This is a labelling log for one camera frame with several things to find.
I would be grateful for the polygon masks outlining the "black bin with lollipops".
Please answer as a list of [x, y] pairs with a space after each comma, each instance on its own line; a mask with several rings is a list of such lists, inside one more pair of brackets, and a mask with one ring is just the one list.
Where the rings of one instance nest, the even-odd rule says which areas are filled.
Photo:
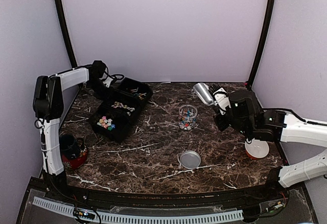
[[117, 86], [117, 90], [134, 98], [142, 108], [153, 96], [153, 91], [148, 84], [127, 77]]

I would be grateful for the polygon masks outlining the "black bin with flower candies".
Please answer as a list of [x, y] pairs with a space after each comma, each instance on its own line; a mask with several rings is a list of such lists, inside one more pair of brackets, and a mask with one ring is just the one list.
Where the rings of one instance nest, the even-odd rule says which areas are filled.
[[96, 111], [89, 117], [88, 122], [95, 133], [119, 143], [126, 139], [131, 128], [128, 118], [113, 109]]

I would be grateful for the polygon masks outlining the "silver metal scoop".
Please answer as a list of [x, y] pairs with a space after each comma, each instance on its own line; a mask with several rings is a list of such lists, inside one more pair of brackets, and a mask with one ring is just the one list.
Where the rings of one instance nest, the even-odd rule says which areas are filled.
[[193, 86], [193, 91], [205, 105], [207, 106], [217, 105], [217, 101], [210, 94], [209, 87], [205, 83], [202, 82], [196, 83]]

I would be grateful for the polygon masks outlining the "clear plastic jar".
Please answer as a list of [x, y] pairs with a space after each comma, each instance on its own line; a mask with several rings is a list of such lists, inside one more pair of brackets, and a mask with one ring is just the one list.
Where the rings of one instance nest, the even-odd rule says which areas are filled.
[[178, 125], [182, 130], [192, 130], [197, 125], [198, 110], [193, 105], [182, 105], [179, 108]]

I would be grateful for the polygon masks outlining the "silver jar lid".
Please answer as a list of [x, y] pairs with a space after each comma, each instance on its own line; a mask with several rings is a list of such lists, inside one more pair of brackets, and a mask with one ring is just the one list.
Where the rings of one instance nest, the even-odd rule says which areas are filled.
[[201, 164], [201, 157], [195, 151], [185, 151], [181, 154], [180, 163], [184, 168], [195, 169]]

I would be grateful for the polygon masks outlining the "black bin with small candies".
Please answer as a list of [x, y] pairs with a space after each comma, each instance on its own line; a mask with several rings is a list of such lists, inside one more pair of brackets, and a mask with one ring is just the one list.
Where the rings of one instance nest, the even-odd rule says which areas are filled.
[[99, 111], [121, 115], [126, 118], [130, 124], [135, 124], [142, 112], [142, 107], [135, 97], [113, 92], [101, 103]]

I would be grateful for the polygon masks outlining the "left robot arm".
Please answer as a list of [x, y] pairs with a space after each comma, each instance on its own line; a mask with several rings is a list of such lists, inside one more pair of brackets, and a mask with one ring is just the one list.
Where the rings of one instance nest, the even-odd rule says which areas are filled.
[[107, 65], [101, 60], [37, 78], [33, 98], [36, 117], [34, 126], [40, 132], [43, 169], [47, 174], [58, 176], [64, 172], [59, 149], [59, 123], [64, 111], [63, 92], [89, 83], [93, 91], [104, 98], [114, 82]]

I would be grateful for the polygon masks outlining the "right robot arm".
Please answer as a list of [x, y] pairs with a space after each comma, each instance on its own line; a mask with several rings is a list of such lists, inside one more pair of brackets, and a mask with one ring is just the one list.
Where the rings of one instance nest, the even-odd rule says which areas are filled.
[[[326, 123], [308, 121], [280, 109], [249, 111], [240, 105], [220, 108], [215, 106], [215, 123], [220, 131], [233, 128], [253, 142], [301, 143], [326, 148]], [[288, 188], [299, 182], [326, 175], [326, 151], [299, 163], [280, 166], [270, 171], [261, 196], [272, 200], [281, 187]]]

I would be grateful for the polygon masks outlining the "pile of small candies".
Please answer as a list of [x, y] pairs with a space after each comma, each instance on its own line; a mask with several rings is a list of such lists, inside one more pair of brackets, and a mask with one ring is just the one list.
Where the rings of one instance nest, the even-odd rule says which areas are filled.
[[134, 107], [130, 107], [126, 104], [123, 104], [122, 102], [117, 102], [117, 101], [115, 101], [111, 107], [124, 109], [128, 116], [131, 116], [131, 113], [135, 111]]

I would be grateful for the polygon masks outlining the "pile of flower candies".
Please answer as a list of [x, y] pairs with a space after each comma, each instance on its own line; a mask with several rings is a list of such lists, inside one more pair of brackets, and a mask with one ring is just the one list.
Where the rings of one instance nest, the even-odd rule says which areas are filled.
[[107, 118], [106, 116], [101, 117], [98, 120], [97, 125], [109, 131], [115, 129], [115, 124], [113, 124], [113, 120], [111, 118]]

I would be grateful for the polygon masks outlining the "orange and white bowl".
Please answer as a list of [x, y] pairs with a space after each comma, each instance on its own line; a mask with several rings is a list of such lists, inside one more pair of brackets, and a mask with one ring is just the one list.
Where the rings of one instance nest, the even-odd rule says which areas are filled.
[[269, 145], [265, 141], [255, 141], [245, 143], [245, 151], [249, 158], [260, 160], [265, 158], [270, 151]]

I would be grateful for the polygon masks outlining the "pile of lollipops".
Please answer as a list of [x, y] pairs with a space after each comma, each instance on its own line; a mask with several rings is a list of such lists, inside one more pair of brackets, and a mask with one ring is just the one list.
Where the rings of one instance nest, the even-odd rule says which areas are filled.
[[147, 92], [142, 92], [139, 88], [130, 89], [129, 92], [133, 97], [139, 100], [144, 100], [148, 94]]

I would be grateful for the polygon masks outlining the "black front rail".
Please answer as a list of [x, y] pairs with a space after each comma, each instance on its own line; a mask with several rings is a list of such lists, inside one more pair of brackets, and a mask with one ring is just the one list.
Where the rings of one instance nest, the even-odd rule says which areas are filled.
[[224, 209], [255, 208], [267, 200], [288, 199], [294, 187], [282, 189], [277, 186], [255, 187], [194, 194], [133, 194], [67, 186], [60, 194], [50, 183], [32, 177], [25, 191], [24, 200], [35, 191], [41, 196], [77, 204], [78, 207], [109, 209], [113, 206], [136, 208], [195, 208], [222, 206]]

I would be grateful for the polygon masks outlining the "black frame post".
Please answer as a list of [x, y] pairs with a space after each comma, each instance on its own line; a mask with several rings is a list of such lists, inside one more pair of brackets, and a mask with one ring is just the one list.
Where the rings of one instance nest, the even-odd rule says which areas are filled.
[[69, 31], [68, 31], [68, 26], [67, 26], [67, 22], [66, 22], [66, 18], [65, 18], [65, 13], [64, 13], [63, 0], [54, 0], [54, 1], [55, 1], [55, 7], [56, 7], [56, 11], [57, 11], [57, 17], [59, 20], [59, 26], [60, 26], [62, 38], [64, 41], [64, 45], [66, 48], [66, 52], [68, 55], [68, 59], [69, 59], [71, 67], [76, 68], [78, 64], [76, 61], [71, 37], [70, 37]]
[[258, 42], [258, 47], [257, 47], [256, 53], [255, 53], [255, 57], [253, 60], [253, 64], [252, 64], [252, 68], [251, 68], [248, 80], [245, 83], [245, 86], [248, 90], [252, 90], [256, 75], [259, 70], [259, 65], [261, 63], [261, 59], [262, 59], [262, 55], [263, 55], [266, 39], [268, 36], [269, 27], [270, 27], [270, 22], [271, 22], [271, 18], [272, 18], [274, 2], [275, 2], [275, 0], [267, 0], [266, 11], [265, 11], [265, 15], [264, 15], [264, 21], [263, 21], [263, 25], [262, 25], [259, 42]]

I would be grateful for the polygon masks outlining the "right black frame post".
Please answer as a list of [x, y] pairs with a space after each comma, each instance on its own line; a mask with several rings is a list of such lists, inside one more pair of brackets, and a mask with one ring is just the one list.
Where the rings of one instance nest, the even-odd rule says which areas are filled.
[[252, 90], [256, 75], [259, 70], [259, 65], [261, 63], [261, 59], [262, 59], [262, 55], [263, 55], [266, 39], [268, 36], [269, 27], [270, 27], [270, 22], [271, 22], [271, 18], [272, 18], [274, 2], [275, 2], [275, 0], [267, 0], [266, 11], [265, 11], [265, 15], [264, 15], [264, 21], [263, 21], [263, 25], [262, 25], [259, 42], [258, 42], [258, 47], [257, 47], [256, 53], [255, 53], [255, 57], [253, 60], [253, 64], [252, 64], [252, 68], [251, 68], [248, 80], [245, 83], [245, 86], [248, 90]]

